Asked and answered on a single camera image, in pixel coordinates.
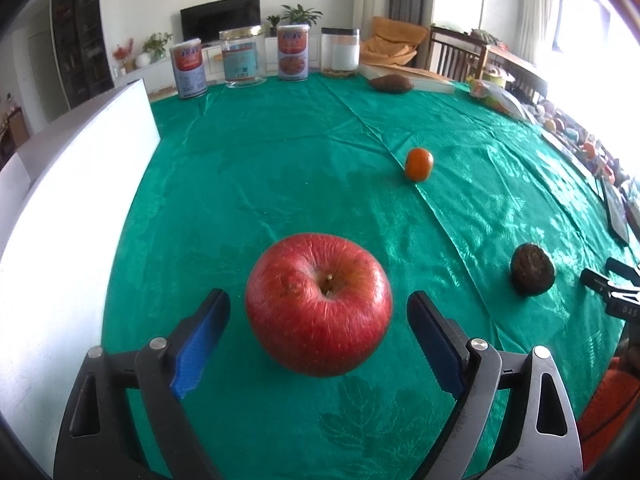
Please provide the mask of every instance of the plastic container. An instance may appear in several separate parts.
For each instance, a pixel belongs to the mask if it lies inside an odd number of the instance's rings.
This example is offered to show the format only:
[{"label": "plastic container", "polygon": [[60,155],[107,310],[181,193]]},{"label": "plastic container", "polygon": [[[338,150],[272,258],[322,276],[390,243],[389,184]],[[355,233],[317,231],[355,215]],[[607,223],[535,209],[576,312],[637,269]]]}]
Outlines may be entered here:
[{"label": "plastic container", "polygon": [[229,88],[255,86],[267,81],[267,55],[261,25],[224,30],[220,32],[220,40]]},{"label": "plastic container", "polygon": [[492,64],[487,64],[482,69],[482,79],[490,83],[495,83],[500,88],[506,88],[507,83],[512,83],[516,80],[516,78],[505,69]]},{"label": "plastic container", "polygon": [[278,77],[304,81],[309,77],[309,26],[278,26]]},{"label": "plastic container", "polygon": [[185,41],[172,46],[169,51],[180,99],[204,94],[207,91],[207,77],[202,62],[202,42],[198,39]]},{"label": "plastic container", "polygon": [[322,28],[320,71],[327,77],[354,77],[360,62],[360,30]]}]

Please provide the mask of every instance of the flower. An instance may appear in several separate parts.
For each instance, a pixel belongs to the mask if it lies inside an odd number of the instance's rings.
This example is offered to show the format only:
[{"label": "flower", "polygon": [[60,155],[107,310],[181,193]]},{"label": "flower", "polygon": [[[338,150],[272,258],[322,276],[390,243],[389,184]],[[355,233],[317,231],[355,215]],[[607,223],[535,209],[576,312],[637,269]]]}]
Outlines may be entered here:
[{"label": "flower", "polygon": [[129,43],[127,47],[124,48],[122,46],[117,47],[116,50],[113,51],[113,57],[118,61],[124,61],[131,57],[131,53],[133,52],[133,38],[129,38]]}]

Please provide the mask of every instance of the door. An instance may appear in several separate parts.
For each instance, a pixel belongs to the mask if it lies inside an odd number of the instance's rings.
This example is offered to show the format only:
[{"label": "door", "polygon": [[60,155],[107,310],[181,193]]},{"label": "door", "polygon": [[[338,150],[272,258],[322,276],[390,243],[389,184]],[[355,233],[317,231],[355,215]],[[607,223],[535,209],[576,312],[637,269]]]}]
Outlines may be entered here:
[{"label": "door", "polygon": [[30,36],[27,43],[36,90],[44,115],[51,123],[68,111],[53,54],[51,31],[44,30]]}]

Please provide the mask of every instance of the apple stem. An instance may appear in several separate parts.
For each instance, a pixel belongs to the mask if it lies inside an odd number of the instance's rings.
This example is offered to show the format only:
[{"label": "apple stem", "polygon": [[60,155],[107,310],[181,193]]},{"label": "apple stem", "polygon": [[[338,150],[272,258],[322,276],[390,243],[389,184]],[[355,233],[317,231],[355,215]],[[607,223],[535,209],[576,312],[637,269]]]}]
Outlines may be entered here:
[{"label": "apple stem", "polygon": [[328,274],[324,279],[324,283],[320,285],[320,290],[322,290],[322,293],[327,297],[329,297],[332,293],[332,290],[331,290],[332,278],[333,276],[331,274]]}]

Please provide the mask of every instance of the window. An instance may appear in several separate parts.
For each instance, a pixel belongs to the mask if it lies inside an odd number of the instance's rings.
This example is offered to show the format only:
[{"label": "window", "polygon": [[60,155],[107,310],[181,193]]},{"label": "window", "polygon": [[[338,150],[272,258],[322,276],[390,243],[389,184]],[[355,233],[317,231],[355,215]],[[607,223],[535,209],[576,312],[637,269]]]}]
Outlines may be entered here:
[{"label": "window", "polygon": [[592,52],[604,47],[611,15],[599,0],[560,0],[554,36],[556,52]]}]

